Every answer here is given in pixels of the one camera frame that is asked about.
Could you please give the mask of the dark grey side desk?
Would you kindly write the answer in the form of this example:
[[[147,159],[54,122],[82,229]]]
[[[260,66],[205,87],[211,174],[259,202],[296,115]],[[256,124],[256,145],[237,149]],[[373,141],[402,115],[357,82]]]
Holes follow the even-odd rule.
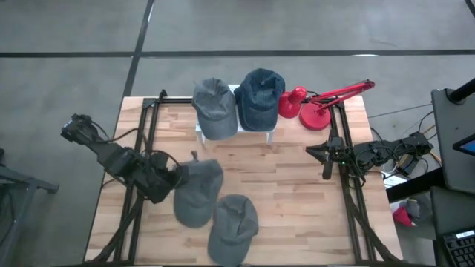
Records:
[[[443,249],[442,236],[475,229],[475,195],[432,187],[430,197],[436,232],[433,242],[436,264],[451,267]]]

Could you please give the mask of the grey cloth item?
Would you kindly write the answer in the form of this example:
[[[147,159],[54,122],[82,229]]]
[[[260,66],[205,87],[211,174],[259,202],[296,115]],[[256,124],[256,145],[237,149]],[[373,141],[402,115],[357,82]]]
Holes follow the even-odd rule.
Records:
[[[408,199],[404,207],[411,220],[419,220],[421,218],[421,206],[417,200]]]

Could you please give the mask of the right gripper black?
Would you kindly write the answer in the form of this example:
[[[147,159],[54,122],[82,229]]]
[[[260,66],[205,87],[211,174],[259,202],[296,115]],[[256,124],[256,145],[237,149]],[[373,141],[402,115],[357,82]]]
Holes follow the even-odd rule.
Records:
[[[322,177],[325,180],[331,178],[334,162],[348,163],[352,159],[352,152],[345,146],[341,137],[331,137],[328,142],[307,146],[305,151],[312,152],[312,156],[324,165]]]

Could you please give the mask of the grey cotton baseball cap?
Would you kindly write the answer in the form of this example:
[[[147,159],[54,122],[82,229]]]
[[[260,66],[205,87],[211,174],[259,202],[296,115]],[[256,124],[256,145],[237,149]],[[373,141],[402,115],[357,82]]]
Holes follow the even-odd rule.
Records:
[[[239,194],[222,197],[214,207],[207,245],[209,257],[219,266],[238,267],[258,230],[257,211],[248,197]]]
[[[200,161],[196,151],[192,160],[181,162],[189,167],[189,181],[174,189],[174,215],[188,228],[201,228],[212,217],[223,184],[223,169],[216,159]]]
[[[197,83],[191,104],[205,138],[216,141],[237,133],[235,95],[223,80],[208,78]]]

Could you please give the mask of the tablet with blue screen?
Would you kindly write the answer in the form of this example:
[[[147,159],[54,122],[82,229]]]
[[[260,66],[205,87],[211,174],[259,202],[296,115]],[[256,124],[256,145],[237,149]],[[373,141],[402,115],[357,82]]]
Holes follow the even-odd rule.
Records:
[[[475,156],[475,133],[453,144],[453,149]]]

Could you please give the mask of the black pole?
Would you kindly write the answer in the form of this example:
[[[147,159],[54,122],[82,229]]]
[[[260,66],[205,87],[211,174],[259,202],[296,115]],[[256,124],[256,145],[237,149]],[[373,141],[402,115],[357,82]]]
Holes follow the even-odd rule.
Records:
[[[462,105],[465,100],[472,94],[475,93],[475,78],[472,78],[469,82],[466,82],[464,85],[458,89],[445,89],[446,97],[450,102],[455,105]]]

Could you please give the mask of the black aluminium table frame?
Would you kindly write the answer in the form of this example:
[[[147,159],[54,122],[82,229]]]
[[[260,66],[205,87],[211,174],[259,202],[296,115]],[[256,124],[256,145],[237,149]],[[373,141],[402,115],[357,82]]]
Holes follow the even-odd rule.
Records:
[[[242,194],[253,202],[259,219],[243,261],[247,266],[354,264],[347,211],[338,166],[329,180],[323,166],[304,151],[328,137],[329,128],[308,131],[297,119],[279,119],[271,145],[265,133],[243,132],[223,141],[199,141],[191,97],[167,97],[159,104],[153,149],[179,162],[217,159],[224,170],[220,197]],[[361,96],[345,103],[353,143],[372,139]],[[385,186],[379,172],[367,175],[362,188],[369,222],[390,252],[402,259]],[[122,215],[126,190],[117,182],[101,191],[84,261],[95,258],[112,238]],[[143,204],[135,255],[129,256],[133,226],[127,231],[121,259],[139,266],[209,266],[210,221],[202,228],[181,225],[173,212],[173,192],[159,204]]]

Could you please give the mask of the grey metal stand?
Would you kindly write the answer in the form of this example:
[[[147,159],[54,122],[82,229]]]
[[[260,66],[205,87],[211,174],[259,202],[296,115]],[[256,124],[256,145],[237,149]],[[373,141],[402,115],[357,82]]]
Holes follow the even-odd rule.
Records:
[[[36,191],[55,194],[59,190],[59,184],[8,168],[2,162],[4,154],[0,148],[0,267],[9,265]]]

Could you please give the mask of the red desk lamp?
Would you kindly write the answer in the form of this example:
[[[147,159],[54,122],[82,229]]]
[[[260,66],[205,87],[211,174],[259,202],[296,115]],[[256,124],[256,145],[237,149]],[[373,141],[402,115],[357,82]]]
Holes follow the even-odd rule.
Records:
[[[320,131],[331,122],[332,106],[342,104],[346,99],[372,89],[375,85],[375,82],[366,79],[325,93],[310,93],[305,87],[297,86],[281,95],[278,114],[287,119],[298,117],[306,129]]]

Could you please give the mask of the white paper sheet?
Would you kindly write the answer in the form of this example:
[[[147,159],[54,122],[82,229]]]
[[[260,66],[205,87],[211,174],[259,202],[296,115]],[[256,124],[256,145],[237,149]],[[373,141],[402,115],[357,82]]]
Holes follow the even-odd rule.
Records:
[[[407,181],[405,178],[398,177],[395,174],[389,174],[386,172],[382,172],[381,176],[383,178],[383,183],[386,189],[391,188],[395,185],[402,184]]]

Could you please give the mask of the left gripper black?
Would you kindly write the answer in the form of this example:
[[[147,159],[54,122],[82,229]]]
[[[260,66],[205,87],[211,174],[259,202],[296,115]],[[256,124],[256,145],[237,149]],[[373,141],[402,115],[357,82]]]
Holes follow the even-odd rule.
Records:
[[[187,165],[168,167],[168,161],[176,160],[165,151],[152,151],[145,156],[145,191],[144,195],[152,203],[162,202],[174,188],[185,185],[189,178]]]

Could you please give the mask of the red cloth item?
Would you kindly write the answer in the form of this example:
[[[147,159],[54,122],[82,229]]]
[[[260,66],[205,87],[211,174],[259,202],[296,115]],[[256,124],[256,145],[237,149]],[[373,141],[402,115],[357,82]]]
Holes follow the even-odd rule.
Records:
[[[393,219],[395,222],[400,223],[401,225],[407,226],[407,227],[412,227],[412,221],[407,213],[407,210],[405,207],[398,207],[394,212],[393,212]]]

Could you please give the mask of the black keyboard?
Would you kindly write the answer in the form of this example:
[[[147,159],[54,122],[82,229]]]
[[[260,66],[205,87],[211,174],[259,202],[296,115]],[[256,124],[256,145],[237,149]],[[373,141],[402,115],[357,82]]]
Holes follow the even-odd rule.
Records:
[[[445,234],[442,239],[451,267],[475,267],[475,229]]]

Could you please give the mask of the navy blue baseball cap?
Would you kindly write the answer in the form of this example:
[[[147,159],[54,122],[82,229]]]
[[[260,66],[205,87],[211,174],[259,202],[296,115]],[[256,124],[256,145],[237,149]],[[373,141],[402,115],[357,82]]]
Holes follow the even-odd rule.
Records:
[[[263,68],[249,72],[235,89],[241,126],[246,131],[270,131],[278,120],[278,101],[285,91],[284,78]]]

